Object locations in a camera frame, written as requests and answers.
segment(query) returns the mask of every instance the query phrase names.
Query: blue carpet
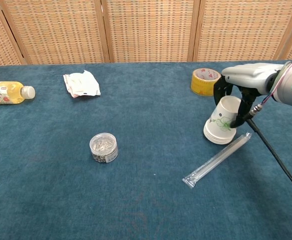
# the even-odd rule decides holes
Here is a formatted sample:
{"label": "blue carpet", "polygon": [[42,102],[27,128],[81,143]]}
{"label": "blue carpet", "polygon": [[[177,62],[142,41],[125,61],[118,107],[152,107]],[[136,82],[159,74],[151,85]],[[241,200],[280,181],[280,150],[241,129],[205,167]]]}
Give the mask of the blue carpet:
{"label": "blue carpet", "polygon": [[[0,81],[36,89],[0,105],[0,240],[292,239],[292,183],[256,134],[193,189],[182,182],[224,147],[203,136],[215,103],[191,92],[192,71],[243,63],[0,67]],[[84,70],[101,96],[66,91],[62,75]],[[292,106],[271,99],[255,122],[292,173]],[[117,138],[109,164],[90,153],[101,132]]]}

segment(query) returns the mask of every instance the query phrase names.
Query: tape roll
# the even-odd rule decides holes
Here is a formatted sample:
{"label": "tape roll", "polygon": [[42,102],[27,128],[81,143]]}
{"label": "tape roll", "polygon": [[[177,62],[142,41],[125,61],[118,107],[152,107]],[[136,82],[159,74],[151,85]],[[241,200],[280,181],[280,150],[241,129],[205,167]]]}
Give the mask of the tape roll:
{"label": "tape roll", "polygon": [[199,68],[192,72],[191,90],[202,96],[213,96],[214,84],[221,78],[220,73],[209,68]]}

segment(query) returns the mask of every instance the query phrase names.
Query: crumpled paper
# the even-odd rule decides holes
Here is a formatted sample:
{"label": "crumpled paper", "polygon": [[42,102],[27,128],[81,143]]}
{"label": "crumpled paper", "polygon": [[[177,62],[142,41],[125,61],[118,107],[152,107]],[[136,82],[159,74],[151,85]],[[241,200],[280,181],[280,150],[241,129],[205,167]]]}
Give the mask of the crumpled paper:
{"label": "crumpled paper", "polygon": [[84,70],[84,73],[65,74],[64,81],[67,91],[73,98],[79,96],[100,95],[99,84],[93,74]]}

